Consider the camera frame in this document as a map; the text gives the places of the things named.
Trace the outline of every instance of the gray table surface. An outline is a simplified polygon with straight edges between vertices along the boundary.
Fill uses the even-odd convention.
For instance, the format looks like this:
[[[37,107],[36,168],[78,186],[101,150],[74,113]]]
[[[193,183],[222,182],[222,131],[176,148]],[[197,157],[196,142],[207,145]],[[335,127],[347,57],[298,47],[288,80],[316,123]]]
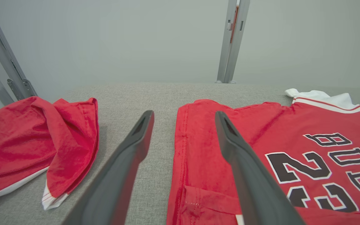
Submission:
[[[98,100],[100,148],[94,165],[59,208],[44,211],[41,206],[45,173],[11,194],[0,197],[0,224],[60,224],[137,119],[149,109],[155,112],[154,130],[148,155],[138,168],[126,224],[165,224],[172,180],[177,109],[197,99],[211,99],[233,108],[263,102],[289,106],[292,99],[284,95],[288,88],[321,90],[330,96],[347,92],[354,104],[360,104],[359,88],[134,83],[73,90],[63,98],[69,102],[86,101],[90,97]]]

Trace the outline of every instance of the basketball jersey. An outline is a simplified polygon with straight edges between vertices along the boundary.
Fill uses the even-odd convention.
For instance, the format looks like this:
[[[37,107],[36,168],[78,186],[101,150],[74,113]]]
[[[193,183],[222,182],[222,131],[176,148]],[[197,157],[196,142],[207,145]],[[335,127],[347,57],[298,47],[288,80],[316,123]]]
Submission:
[[[360,223],[360,105],[347,93],[286,94],[290,107],[197,100],[179,108],[168,225],[237,224],[241,209],[216,111],[227,114],[307,224]]]

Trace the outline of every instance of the white and red striped trim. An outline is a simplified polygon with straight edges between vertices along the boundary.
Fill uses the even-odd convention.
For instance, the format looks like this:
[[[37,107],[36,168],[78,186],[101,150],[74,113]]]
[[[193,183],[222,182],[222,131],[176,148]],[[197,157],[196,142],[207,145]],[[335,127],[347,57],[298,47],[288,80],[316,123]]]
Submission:
[[[316,107],[324,108],[327,110],[339,112],[339,113],[357,113],[360,112],[360,105],[351,105],[350,108],[342,108],[339,106],[336,106],[334,104],[328,103],[324,100],[317,100],[312,98],[306,98],[306,97],[295,97],[292,103],[304,103],[313,105]]]

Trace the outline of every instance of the red cloth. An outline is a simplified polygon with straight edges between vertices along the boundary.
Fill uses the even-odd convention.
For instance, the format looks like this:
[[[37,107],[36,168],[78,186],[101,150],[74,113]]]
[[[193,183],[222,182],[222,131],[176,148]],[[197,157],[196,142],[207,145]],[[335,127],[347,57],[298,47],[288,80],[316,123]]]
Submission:
[[[47,169],[44,209],[59,206],[93,164],[98,132],[94,98],[51,104],[30,97],[1,108],[0,195]]]
[[[304,186],[309,198],[304,201],[307,208],[296,209],[308,225],[360,224],[360,190],[346,175],[346,171],[360,172],[360,164],[340,166],[328,156],[330,151],[360,148],[360,108],[354,110],[355,113],[347,110],[341,113],[300,102],[294,103],[291,107],[266,102],[233,109],[211,100],[197,100],[193,104],[180,107],[176,121],[173,177],[166,224],[237,224],[235,215],[241,214],[241,210],[231,166],[220,152],[215,126],[216,111],[224,111],[227,114],[276,181],[278,179],[266,154],[286,152],[311,168],[318,168],[319,165],[315,164],[316,161],[308,161],[303,153],[313,151],[322,157],[326,167],[331,171],[328,178],[314,180],[287,166],[288,172],[294,171],[300,181],[280,184],[286,195],[290,188]],[[304,136],[336,132],[340,132],[352,142],[347,145],[324,147]],[[341,141],[340,138],[335,138],[334,142]],[[339,159],[354,158],[360,158],[360,155]],[[341,201],[329,196],[323,186],[331,183],[344,188],[359,212],[341,212],[345,210]],[[320,209],[316,197],[327,197],[334,209],[340,211]]]

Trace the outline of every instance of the textured gray cloth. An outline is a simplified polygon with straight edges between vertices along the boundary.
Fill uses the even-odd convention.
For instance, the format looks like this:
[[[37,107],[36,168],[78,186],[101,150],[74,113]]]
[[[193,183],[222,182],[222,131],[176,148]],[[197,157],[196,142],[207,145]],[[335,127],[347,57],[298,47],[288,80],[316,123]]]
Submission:
[[[240,84],[135,83],[84,87],[71,91],[65,100],[98,100],[100,148],[94,165],[83,182],[59,208],[41,206],[46,175],[30,181],[11,194],[0,197],[0,224],[60,224],[119,143],[145,110],[155,111],[150,149],[140,164],[132,192],[126,224],[165,224],[174,155],[177,109],[197,99],[211,99],[233,108],[266,101],[290,105],[288,88],[321,90],[330,96],[348,92],[360,104],[360,89],[320,87],[265,87]]]

